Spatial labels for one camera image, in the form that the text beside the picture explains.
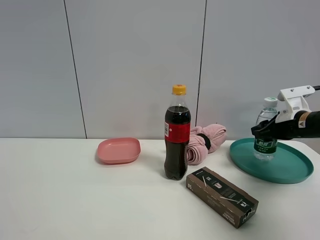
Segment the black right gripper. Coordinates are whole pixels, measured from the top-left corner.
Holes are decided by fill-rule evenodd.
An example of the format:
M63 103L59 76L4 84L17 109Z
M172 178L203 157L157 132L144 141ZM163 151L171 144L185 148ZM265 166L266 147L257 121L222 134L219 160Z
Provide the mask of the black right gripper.
M251 133L256 139L261 140L292 140L303 137L298 127L299 119L304 111L298 111L292 120L276 123L277 113L261 113L258 116L258 125L251 128Z

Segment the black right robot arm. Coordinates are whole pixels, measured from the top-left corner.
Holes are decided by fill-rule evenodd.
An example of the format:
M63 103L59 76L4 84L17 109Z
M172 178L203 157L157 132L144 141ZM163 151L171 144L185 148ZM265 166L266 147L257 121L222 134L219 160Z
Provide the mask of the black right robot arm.
M320 137L320 112L298 111L293 119L276 122L276 116L251 128L256 139L271 141Z

